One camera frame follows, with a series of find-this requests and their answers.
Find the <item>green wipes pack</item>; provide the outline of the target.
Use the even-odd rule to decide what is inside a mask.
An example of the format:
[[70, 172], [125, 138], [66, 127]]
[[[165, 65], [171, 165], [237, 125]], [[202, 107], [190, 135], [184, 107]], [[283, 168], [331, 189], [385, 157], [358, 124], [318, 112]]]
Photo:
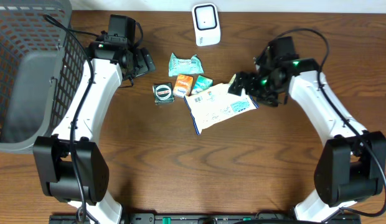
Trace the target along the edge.
[[180, 59], [177, 58], [174, 53], [171, 54], [168, 72], [169, 77], [175, 77], [179, 74], [195, 75], [203, 73], [204, 69], [197, 55], [193, 55], [190, 59]]

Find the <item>teal tissue packet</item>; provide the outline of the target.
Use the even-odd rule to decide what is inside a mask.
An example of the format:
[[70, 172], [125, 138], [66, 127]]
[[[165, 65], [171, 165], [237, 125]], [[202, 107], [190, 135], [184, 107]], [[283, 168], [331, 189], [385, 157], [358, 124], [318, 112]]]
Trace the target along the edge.
[[197, 77], [195, 85], [191, 91], [192, 95], [198, 94], [204, 90], [207, 90], [213, 85], [213, 80], [202, 75]]

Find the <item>orange snack packet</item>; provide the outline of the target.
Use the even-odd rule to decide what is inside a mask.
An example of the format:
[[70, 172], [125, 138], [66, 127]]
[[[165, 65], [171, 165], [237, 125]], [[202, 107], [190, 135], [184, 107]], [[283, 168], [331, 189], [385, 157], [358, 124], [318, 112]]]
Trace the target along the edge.
[[179, 74], [174, 85], [173, 95], [180, 98], [189, 96], [193, 81], [194, 78], [192, 76]]

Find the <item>yellow white snack bag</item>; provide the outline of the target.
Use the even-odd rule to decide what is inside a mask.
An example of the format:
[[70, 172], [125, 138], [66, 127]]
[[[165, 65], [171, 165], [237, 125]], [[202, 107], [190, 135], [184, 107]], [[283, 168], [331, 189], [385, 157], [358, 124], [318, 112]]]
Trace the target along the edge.
[[196, 134], [200, 135], [214, 124], [259, 108], [250, 95], [245, 92], [241, 95], [231, 94], [229, 87], [229, 83], [213, 84], [207, 90], [184, 97]]

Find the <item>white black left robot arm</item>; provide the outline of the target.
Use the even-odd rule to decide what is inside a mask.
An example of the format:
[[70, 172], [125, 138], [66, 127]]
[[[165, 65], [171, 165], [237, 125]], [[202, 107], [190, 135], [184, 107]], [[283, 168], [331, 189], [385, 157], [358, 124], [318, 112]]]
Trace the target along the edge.
[[122, 204], [108, 191], [109, 168], [98, 142], [110, 101], [119, 88], [154, 71], [141, 46], [134, 19], [111, 15], [108, 29], [84, 47], [77, 31], [66, 30], [60, 77], [55, 89], [53, 131], [39, 136], [33, 155], [44, 195], [76, 208], [65, 223], [123, 223]]

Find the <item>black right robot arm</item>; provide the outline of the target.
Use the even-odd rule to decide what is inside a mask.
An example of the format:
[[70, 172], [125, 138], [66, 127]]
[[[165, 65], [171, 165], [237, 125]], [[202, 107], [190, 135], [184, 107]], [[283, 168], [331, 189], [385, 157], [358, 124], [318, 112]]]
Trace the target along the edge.
[[255, 59], [255, 73], [238, 72], [229, 93], [246, 93], [270, 107], [284, 93], [300, 105], [321, 139], [323, 150], [314, 172], [315, 189], [293, 209], [296, 220], [327, 223], [351, 206], [385, 194], [380, 216], [386, 211], [386, 138], [370, 132], [345, 109], [329, 87], [321, 64], [301, 58], [292, 37], [272, 40]]

